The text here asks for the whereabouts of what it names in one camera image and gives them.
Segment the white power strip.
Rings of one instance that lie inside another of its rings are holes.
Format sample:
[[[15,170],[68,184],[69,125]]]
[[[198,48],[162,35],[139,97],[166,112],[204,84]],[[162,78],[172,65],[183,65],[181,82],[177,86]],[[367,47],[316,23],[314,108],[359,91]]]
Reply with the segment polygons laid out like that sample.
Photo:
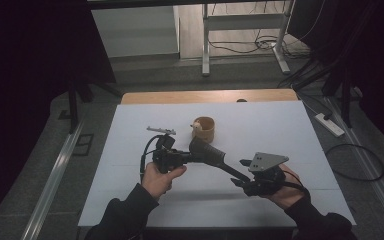
[[[315,116],[315,119],[335,137],[340,137],[345,134],[343,129],[341,129],[336,123],[334,123],[329,117],[327,117],[323,113],[317,114]]]

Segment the black floor bracket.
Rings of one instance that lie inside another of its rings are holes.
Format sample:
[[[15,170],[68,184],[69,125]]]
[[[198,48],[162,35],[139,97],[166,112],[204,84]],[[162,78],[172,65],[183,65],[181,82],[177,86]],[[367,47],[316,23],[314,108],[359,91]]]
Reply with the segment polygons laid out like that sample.
[[[93,144],[93,139],[93,134],[80,134],[75,144],[72,155],[79,157],[88,156]]]

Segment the black tripod stand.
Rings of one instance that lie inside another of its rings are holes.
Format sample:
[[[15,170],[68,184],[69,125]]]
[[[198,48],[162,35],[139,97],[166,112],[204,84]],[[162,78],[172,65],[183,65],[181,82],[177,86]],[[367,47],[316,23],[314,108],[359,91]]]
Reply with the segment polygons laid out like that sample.
[[[79,125],[78,107],[77,107],[77,96],[80,96],[83,102],[91,102],[94,98],[90,84],[95,85],[104,91],[122,98],[123,94],[116,88],[110,86],[108,83],[99,81],[91,76],[83,76],[79,79],[69,80],[68,85],[68,99],[69,99],[69,112],[70,112],[70,130],[69,133],[73,134]]]

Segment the grey wall panel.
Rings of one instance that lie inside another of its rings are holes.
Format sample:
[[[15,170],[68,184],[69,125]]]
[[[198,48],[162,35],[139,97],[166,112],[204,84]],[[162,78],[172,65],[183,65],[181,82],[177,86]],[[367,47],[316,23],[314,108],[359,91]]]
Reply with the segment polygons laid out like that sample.
[[[93,10],[110,58],[179,53],[179,15],[174,6]]]

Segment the aluminium floor rail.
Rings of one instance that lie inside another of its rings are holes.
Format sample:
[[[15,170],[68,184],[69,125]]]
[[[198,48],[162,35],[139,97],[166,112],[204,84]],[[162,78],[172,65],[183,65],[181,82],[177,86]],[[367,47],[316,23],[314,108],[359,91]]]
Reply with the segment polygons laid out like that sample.
[[[30,216],[30,219],[20,240],[38,239],[83,126],[84,121],[80,121],[77,126],[70,131],[66,140],[64,141],[62,149],[55,160],[54,166],[49,174],[43,191],[36,203],[36,206]]]
[[[356,158],[365,175],[369,178],[377,177],[381,173],[381,171],[377,170],[375,167],[375,156],[369,153],[367,150],[361,148],[362,143],[359,137],[357,136],[354,129],[351,127],[351,124],[347,124],[342,119],[340,107],[335,102],[335,100],[332,97],[324,97],[323,100],[332,109],[332,118],[336,121],[338,126],[344,130],[346,141],[354,146],[354,154],[356,155]],[[384,207],[384,179],[373,181],[371,185],[377,197],[381,201],[382,206]]]

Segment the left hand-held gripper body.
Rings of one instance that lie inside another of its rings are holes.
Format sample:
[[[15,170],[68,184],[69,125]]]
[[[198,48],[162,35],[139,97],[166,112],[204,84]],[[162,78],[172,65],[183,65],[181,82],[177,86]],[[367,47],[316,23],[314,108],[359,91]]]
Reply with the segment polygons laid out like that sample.
[[[157,165],[161,173],[168,173],[169,171],[182,166],[181,156],[179,153],[184,152],[173,148],[175,139],[173,135],[176,134],[174,129],[163,129],[163,128],[152,128],[147,127],[148,131],[158,132],[158,135],[154,136],[147,144],[149,147],[150,143],[156,139],[157,143],[155,149],[151,151],[153,154],[152,160]]]

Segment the person's right hand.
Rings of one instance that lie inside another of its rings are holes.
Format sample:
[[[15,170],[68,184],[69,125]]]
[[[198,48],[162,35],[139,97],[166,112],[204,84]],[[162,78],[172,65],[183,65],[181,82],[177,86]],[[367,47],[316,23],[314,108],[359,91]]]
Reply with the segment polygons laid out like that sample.
[[[288,166],[285,164],[280,164],[279,167],[285,173],[286,182],[303,186],[300,181],[300,177]],[[262,195],[262,198],[267,198],[283,210],[290,208],[302,199],[304,199],[306,202],[310,202],[310,199],[305,192],[289,186],[283,186],[280,190],[272,195]]]

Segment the white table cover sheet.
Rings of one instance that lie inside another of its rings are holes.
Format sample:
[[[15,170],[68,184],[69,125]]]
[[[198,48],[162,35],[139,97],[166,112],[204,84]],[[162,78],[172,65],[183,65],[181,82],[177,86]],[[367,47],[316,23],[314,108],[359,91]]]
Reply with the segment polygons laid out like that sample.
[[[241,173],[241,160],[257,152],[288,157],[288,167],[309,190],[323,214],[352,216],[315,130],[299,101],[133,104],[117,107],[79,223],[94,226],[113,198],[125,199],[139,181],[140,157],[156,129],[173,129],[175,148],[186,150],[192,122],[215,121],[213,146]],[[229,174],[199,163],[188,165],[148,220],[154,228],[291,227],[293,221],[267,199],[248,197]]]

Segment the person's left hand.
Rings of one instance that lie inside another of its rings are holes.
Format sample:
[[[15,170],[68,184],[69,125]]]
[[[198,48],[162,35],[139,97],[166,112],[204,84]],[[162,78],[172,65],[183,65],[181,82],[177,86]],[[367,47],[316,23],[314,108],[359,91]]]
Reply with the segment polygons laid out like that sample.
[[[142,187],[156,200],[172,188],[174,179],[187,171],[186,166],[175,168],[168,173],[161,173],[155,163],[148,163],[141,181]]]

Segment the black stand with legs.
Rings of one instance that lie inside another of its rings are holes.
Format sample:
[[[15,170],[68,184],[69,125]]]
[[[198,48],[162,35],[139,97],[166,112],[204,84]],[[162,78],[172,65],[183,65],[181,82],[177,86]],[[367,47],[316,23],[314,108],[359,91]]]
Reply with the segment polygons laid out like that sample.
[[[341,89],[340,109],[341,118],[348,128],[351,128],[350,103],[351,97],[351,75],[345,64],[335,64],[330,70],[330,75],[322,87],[324,96],[334,96],[338,89]]]

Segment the wooden cup with animal figure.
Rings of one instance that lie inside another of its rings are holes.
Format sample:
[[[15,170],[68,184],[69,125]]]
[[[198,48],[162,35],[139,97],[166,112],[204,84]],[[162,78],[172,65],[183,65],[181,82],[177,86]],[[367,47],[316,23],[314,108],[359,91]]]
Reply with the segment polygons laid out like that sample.
[[[201,116],[191,124],[192,136],[202,139],[206,143],[212,143],[215,134],[215,121],[211,117]]]

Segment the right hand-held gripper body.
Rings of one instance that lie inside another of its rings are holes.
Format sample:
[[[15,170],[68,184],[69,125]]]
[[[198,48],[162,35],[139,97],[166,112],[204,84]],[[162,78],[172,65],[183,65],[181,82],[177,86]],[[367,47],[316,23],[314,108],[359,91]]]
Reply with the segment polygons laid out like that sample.
[[[250,187],[245,188],[247,196],[272,195],[282,188],[286,176],[279,165],[289,160],[287,156],[257,152],[251,160],[248,171],[254,180],[248,182]]]

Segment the white metal stand frame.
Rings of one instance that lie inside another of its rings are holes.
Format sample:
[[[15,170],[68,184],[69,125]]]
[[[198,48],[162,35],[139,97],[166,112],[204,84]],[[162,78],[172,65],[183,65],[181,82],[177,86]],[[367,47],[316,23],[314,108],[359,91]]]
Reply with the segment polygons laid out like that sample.
[[[295,0],[289,0],[289,4],[283,13],[263,13],[248,15],[208,15],[208,5],[202,5],[203,17],[203,55],[202,75],[210,75],[209,33],[211,31],[250,30],[250,29],[278,29],[279,33],[275,43],[271,43],[273,54],[276,57],[281,72],[290,73],[290,68],[284,59],[282,43],[286,34],[289,19]]]

